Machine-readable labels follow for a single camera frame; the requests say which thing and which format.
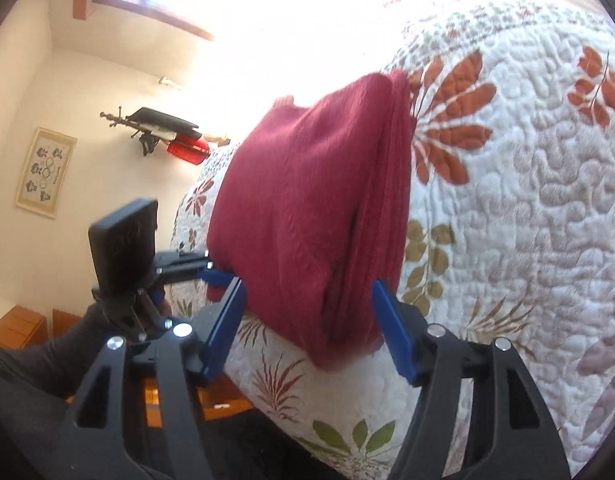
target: metal screw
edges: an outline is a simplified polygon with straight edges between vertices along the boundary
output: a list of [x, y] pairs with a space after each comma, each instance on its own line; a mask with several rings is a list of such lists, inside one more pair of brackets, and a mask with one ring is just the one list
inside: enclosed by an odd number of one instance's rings
[[125, 339], [120, 335], [116, 335], [114, 337], [110, 337], [107, 342], [107, 348], [110, 350], [118, 350], [125, 343]]
[[507, 337], [497, 337], [494, 341], [494, 346], [505, 352], [511, 348], [511, 342]]
[[192, 333], [192, 326], [189, 323], [179, 323], [174, 327], [174, 335], [177, 337], [187, 337]]
[[428, 326], [428, 334], [432, 337], [443, 337], [445, 335], [445, 327], [438, 323], [432, 323]]

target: bed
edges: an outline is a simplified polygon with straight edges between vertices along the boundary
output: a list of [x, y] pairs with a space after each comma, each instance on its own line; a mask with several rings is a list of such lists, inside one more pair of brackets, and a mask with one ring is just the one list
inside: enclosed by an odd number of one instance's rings
[[[577, 474], [615, 426], [615, 24], [598, 0], [355, 0], [319, 26], [327, 46], [293, 36], [270, 78], [292, 65], [283, 88], [309, 104], [365, 73], [408, 71], [418, 123], [398, 297], [468, 340], [510, 338]], [[236, 149], [204, 163], [172, 248], [205, 250]], [[201, 282], [168, 293], [184, 316], [206, 304]], [[354, 480], [387, 477], [417, 401], [384, 346], [325, 372], [252, 316], [226, 372]], [[447, 473], [470, 402], [465, 381]]]

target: gray sleeve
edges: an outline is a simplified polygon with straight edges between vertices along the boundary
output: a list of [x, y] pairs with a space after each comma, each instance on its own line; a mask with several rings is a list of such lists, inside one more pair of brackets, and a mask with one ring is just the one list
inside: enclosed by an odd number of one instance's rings
[[0, 348], [0, 369], [53, 396], [74, 395], [104, 343], [116, 329], [96, 304], [63, 336], [21, 350]]

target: picture frame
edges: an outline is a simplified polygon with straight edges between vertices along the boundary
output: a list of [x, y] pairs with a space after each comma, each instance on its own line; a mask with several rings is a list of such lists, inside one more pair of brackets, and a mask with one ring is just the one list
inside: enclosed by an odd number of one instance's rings
[[75, 137], [37, 129], [19, 180], [17, 206], [56, 218], [61, 187], [75, 146]]

